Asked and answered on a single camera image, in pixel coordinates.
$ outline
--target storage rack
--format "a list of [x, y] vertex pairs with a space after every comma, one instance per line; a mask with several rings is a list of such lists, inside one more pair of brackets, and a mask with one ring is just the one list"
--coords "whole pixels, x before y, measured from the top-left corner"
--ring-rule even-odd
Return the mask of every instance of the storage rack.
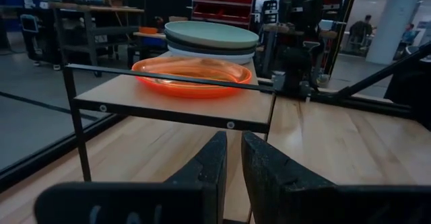
[[248, 29], [255, 0], [192, 0], [192, 20]]
[[[73, 52], [86, 52], [90, 55], [90, 62], [93, 66], [98, 66], [97, 62], [97, 49], [106, 48], [109, 46], [117, 46], [121, 44], [130, 44], [132, 41], [128, 38], [127, 40], [116, 40], [113, 42], [96, 42], [95, 36], [115, 36], [115, 35], [127, 35], [139, 31], [138, 26], [109, 26], [96, 28], [92, 23], [92, 11], [97, 12], [108, 12], [108, 13], [143, 13], [142, 9], [128, 8], [128, 7], [101, 7], [101, 6], [88, 6], [88, 5], [75, 5], [67, 3], [50, 3], [50, 8], [54, 9], [54, 16], [56, 21], [57, 36], [60, 45], [61, 56], [63, 58], [62, 67], [68, 64], [67, 62], [67, 51]], [[84, 14], [84, 26], [86, 30], [87, 44], [84, 45], [70, 45], [67, 43], [65, 38], [65, 31], [63, 26], [63, 20], [61, 17], [61, 10], [73, 10], [76, 12], [82, 12]], [[141, 16], [138, 16], [138, 25], [141, 24]], [[94, 72], [96, 77], [101, 77], [101, 72]]]

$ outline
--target floor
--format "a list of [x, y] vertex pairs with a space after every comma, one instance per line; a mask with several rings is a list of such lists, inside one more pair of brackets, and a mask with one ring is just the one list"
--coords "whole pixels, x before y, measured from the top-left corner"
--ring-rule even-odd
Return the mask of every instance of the floor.
[[[10, 34], [9, 41], [14, 52], [25, 51], [20, 34]], [[102, 60], [103, 66], [125, 68], [124, 50], [120, 51], [120, 58], [120, 61]], [[0, 62], [0, 124], [5, 126], [0, 141], [1, 172], [22, 157], [72, 133], [73, 127], [61, 72], [53, 71], [48, 64], [35, 67], [25, 53], [0, 51]], [[382, 68], [362, 58], [339, 55], [328, 88], [341, 89]], [[103, 74], [102, 78], [95, 78], [88, 72], [75, 72], [74, 76], [79, 94], [115, 77]], [[383, 97], [388, 84], [389, 79], [385, 79], [360, 93]], [[104, 115], [82, 113], [84, 125]]]

